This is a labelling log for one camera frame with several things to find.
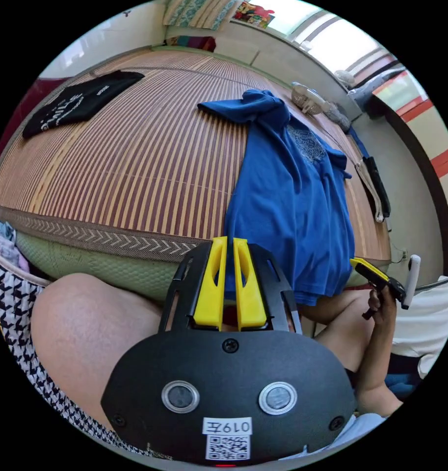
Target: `black t-shirt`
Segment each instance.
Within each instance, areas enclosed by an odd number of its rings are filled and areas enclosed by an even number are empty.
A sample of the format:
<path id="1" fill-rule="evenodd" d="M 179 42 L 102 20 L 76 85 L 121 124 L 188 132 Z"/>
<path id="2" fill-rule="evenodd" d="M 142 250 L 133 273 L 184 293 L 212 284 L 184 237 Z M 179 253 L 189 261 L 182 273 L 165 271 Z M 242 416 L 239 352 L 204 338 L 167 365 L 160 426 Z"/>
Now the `black t-shirt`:
<path id="1" fill-rule="evenodd" d="M 88 121 L 103 106 L 143 77 L 139 72 L 118 70 L 66 87 L 52 103 L 33 115 L 23 130 L 23 137 L 28 139 L 51 128 Z"/>

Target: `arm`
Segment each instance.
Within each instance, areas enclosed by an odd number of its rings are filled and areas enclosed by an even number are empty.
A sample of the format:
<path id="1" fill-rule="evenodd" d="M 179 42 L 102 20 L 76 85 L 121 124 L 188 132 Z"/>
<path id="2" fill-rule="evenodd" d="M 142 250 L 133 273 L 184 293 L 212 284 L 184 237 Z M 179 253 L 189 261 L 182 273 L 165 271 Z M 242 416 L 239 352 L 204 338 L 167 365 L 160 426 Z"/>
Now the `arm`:
<path id="1" fill-rule="evenodd" d="M 377 312 L 374 315 L 374 330 L 358 370 L 356 397 L 360 413 L 372 412 L 385 417 L 398 409 L 402 402 L 384 382 L 391 356 L 397 306 L 388 288 L 383 290 L 383 296 L 383 306 L 380 306 L 375 295 L 370 299 L 370 307 Z"/>

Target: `curtain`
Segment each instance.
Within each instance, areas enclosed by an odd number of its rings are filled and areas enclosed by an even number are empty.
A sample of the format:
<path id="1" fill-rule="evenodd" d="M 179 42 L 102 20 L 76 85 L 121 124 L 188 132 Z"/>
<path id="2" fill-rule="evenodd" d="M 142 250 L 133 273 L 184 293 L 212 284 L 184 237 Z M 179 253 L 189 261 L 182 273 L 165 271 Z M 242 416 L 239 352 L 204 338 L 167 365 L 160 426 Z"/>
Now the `curtain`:
<path id="1" fill-rule="evenodd" d="M 171 0 L 163 24 L 216 31 L 233 17 L 239 5 L 240 0 Z"/>

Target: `label sticker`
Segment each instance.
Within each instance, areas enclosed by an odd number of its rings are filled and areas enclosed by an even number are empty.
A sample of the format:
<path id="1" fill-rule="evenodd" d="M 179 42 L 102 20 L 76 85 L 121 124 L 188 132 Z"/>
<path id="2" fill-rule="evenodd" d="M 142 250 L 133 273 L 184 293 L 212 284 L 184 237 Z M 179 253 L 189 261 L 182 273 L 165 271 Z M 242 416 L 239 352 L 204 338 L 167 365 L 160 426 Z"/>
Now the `label sticker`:
<path id="1" fill-rule="evenodd" d="M 237 461 L 250 459 L 252 418 L 215 419 L 204 417 L 203 434 L 207 435 L 206 459 Z"/>

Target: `hand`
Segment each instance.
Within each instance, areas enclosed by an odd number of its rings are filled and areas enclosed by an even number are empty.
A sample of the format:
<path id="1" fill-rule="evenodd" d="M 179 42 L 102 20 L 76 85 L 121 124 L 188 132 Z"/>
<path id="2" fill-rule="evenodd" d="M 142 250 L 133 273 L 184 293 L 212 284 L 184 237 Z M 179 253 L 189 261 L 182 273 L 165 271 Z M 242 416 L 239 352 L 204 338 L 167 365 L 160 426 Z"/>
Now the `hand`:
<path id="1" fill-rule="evenodd" d="M 395 299 L 391 295 L 388 286 L 385 286 L 381 291 L 383 303 L 379 300 L 379 295 L 375 289 L 369 293 L 368 305 L 375 314 L 373 315 L 374 323 L 377 325 L 395 324 L 395 318 L 397 316 L 397 304 Z"/>

